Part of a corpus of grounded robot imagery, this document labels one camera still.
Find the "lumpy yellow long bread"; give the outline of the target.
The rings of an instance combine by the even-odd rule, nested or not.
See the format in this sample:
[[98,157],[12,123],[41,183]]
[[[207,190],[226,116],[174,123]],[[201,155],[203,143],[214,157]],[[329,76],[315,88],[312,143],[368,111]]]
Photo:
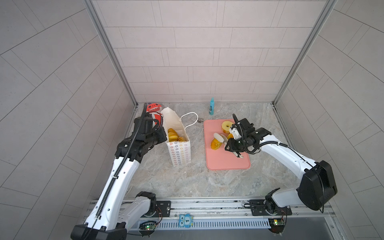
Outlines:
[[169,142],[177,142],[179,140],[178,133],[172,128],[168,129],[168,137],[169,137]]

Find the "white paper bag with print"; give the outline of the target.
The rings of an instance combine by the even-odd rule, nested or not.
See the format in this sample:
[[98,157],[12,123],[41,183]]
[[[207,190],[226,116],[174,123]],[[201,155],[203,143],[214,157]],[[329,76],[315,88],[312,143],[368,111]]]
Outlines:
[[[179,117],[175,111],[168,107],[163,109],[161,114],[172,165],[173,167],[185,166],[191,162],[191,143],[186,128],[197,123],[199,116],[195,112],[190,112]],[[196,120],[192,124],[184,126],[182,118],[188,115],[195,115]]]

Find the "white food tongs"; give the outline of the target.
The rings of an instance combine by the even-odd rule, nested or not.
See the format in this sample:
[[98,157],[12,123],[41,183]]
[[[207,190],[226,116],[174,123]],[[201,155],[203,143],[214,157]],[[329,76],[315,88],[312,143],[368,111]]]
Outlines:
[[[220,135],[218,133],[214,133],[214,138],[216,140],[218,140],[220,143],[224,144],[225,146],[227,145],[228,143],[228,139],[225,135]],[[243,156],[239,153],[236,153],[236,152],[233,152],[233,154],[237,157],[237,158],[243,158]]]

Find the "small round golden bun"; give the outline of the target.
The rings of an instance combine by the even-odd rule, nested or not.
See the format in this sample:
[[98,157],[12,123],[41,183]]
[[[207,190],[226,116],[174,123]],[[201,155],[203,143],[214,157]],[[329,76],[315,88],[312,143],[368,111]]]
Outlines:
[[224,142],[223,140],[217,140],[216,138],[214,138],[211,141],[211,149],[218,150],[222,146],[223,142]]

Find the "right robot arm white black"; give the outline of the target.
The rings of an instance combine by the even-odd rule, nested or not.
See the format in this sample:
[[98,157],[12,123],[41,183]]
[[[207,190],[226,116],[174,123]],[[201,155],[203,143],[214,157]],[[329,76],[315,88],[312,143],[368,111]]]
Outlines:
[[326,161],[315,161],[280,141],[265,128],[256,129],[246,118],[233,115],[230,126],[232,138],[225,145],[227,152],[237,158],[243,154],[264,152],[284,165],[300,182],[294,188],[276,188],[265,196],[262,203],[269,215],[277,215],[280,209],[304,205],[313,211],[324,211],[325,204],[337,193],[338,188],[332,166]]

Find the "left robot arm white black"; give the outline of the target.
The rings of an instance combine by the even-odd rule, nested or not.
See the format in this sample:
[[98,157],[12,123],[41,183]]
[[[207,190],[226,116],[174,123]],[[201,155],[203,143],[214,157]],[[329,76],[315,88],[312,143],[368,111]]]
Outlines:
[[118,144],[100,198],[85,222],[74,226],[72,240],[125,240],[133,224],[143,215],[156,212],[156,195],[149,192],[140,192],[127,209],[123,212],[120,209],[144,155],[166,140],[162,115],[144,104],[141,116],[134,120],[132,135]]

